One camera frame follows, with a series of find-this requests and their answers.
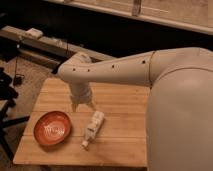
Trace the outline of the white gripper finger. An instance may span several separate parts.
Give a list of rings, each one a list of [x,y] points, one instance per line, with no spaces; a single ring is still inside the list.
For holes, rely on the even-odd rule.
[[[87,106],[89,106],[93,111],[96,110],[95,105],[93,104],[92,101],[88,102],[88,103],[87,103]]]
[[[78,105],[76,103],[72,103],[71,106],[72,106],[72,111],[76,112]]]

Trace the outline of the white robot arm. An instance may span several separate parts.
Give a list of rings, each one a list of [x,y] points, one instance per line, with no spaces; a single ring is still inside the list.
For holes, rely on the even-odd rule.
[[[78,52],[58,76],[76,105],[92,100],[91,82],[149,87],[148,170],[213,171],[213,51],[156,50],[97,63]]]

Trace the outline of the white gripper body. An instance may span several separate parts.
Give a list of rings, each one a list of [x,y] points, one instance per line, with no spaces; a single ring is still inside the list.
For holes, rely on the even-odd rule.
[[[69,88],[74,103],[83,104],[92,100],[92,91],[88,83],[71,83]]]

